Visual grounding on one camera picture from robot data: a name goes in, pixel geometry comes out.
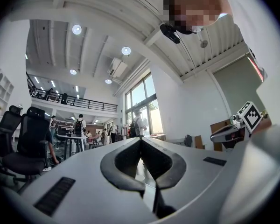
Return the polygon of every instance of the black slot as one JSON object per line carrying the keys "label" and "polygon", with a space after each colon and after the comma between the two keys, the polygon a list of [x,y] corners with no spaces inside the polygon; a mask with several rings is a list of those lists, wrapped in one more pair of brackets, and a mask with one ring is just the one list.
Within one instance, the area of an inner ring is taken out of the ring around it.
{"label": "black slot", "polygon": [[76,180],[62,177],[34,206],[52,216]]}
{"label": "black slot", "polygon": [[213,164],[217,164],[217,165],[220,165],[220,166],[224,166],[225,163],[227,162],[226,160],[215,159],[215,158],[211,158],[211,157],[206,157],[203,161],[210,162],[210,163],[213,163]]}

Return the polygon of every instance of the black pants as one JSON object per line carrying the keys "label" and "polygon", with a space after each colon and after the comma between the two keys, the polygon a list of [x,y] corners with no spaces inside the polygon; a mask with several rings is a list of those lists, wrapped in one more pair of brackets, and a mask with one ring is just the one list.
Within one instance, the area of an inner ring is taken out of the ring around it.
{"label": "black pants", "polygon": [[115,133],[111,133],[111,140],[112,140],[112,143],[115,143],[115,136],[116,136]]}

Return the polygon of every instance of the chair headrest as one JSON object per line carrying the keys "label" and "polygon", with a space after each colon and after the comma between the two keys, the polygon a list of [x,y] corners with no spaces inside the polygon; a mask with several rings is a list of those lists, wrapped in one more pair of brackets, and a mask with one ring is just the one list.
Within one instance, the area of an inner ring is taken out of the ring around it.
{"label": "chair headrest", "polygon": [[45,119],[45,111],[35,107],[30,107],[27,110],[27,116],[34,119]]}
{"label": "chair headrest", "polygon": [[19,108],[17,106],[14,106],[14,105],[11,105],[8,110],[11,113],[14,113],[14,114],[20,114],[21,113],[21,108]]}

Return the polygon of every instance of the black backpack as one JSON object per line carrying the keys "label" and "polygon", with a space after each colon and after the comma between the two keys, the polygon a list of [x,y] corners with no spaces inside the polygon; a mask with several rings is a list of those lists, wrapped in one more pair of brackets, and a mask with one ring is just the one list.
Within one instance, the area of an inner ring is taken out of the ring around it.
{"label": "black backpack", "polygon": [[140,118],[137,118],[136,122],[132,122],[130,125],[130,137],[131,138],[135,138],[135,137],[139,137],[140,136],[140,129],[139,129],[139,125],[137,124],[137,121]]}
{"label": "black backpack", "polygon": [[82,127],[83,127],[82,121],[83,120],[81,121],[78,120],[77,123],[75,124],[75,133],[82,133]]}

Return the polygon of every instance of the large window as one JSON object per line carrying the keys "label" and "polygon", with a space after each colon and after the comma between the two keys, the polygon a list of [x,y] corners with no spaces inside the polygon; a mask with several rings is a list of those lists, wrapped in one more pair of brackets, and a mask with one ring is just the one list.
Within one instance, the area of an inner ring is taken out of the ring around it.
{"label": "large window", "polygon": [[151,74],[144,77],[126,94],[126,123],[130,125],[135,118],[134,110],[141,111],[141,119],[147,130],[144,136],[162,133],[163,127],[154,82]]}

